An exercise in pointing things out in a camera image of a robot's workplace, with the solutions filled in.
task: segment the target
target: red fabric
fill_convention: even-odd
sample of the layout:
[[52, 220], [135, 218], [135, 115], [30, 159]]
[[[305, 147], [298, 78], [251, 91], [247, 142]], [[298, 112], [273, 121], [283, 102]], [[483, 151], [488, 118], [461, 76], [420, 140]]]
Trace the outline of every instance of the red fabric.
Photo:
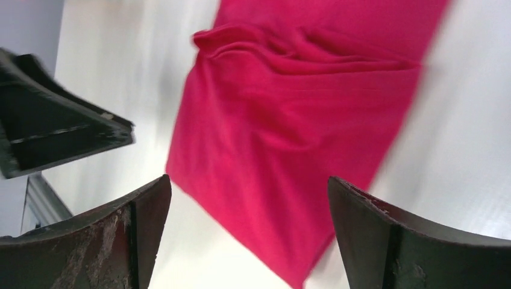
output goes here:
[[223, 0], [194, 36], [168, 174], [302, 288], [334, 237], [328, 177], [368, 188], [446, 3]]

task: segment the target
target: black plastic piece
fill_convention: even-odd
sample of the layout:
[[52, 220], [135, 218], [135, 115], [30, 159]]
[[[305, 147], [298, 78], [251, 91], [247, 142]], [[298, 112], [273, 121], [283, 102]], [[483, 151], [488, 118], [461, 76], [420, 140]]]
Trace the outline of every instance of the black plastic piece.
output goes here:
[[69, 220], [0, 238], [0, 288], [148, 288], [170, 202], [164, 175]]
[[58, 85], [31, 55], [0, 48], [0, 170], [14, 178], [133, 143], [133, 124]]
[[511, 241], [450, 228], [338, 178], [330, 211], [351, 289], [509, 289]]

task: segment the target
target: red cloth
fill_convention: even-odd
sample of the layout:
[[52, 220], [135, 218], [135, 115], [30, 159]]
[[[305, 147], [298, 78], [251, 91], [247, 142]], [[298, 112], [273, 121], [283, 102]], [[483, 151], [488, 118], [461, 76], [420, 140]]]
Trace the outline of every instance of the red cloth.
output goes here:
[[446, 3], [223, 0], [194, 36], [168, 174], [302, 288], [334, 237], [328, 177], [368, 188]]

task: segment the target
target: white wall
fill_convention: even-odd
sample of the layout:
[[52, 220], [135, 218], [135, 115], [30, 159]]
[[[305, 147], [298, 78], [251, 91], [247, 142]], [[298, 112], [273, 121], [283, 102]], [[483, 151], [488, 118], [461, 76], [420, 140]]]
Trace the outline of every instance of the white wall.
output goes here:
[[[0, 47], [36, 53], [53, 74], [64, 0], [0, 0]], [[18, 236], [27, 190], [27, 177], [3, 180], [0, 173], [0, 236]]]

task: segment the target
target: white table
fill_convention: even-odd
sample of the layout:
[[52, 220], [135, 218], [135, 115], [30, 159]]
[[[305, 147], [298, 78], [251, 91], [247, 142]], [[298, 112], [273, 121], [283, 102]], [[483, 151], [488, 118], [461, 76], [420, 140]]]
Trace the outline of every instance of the white table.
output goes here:
[[[45, 172], [73, 213], [164, 171], [175, 113], [212, 0], [67, 0], [57, 78], [135, 124], [137, 143]], [[373, 194], [455, 228], [511, 238], [511, 2], [458, 0], [427, 60], [409, 124]], [[328, 249], [306, 288], [346, 288]], [[174, 187], [151, 288], [288, 288]]]

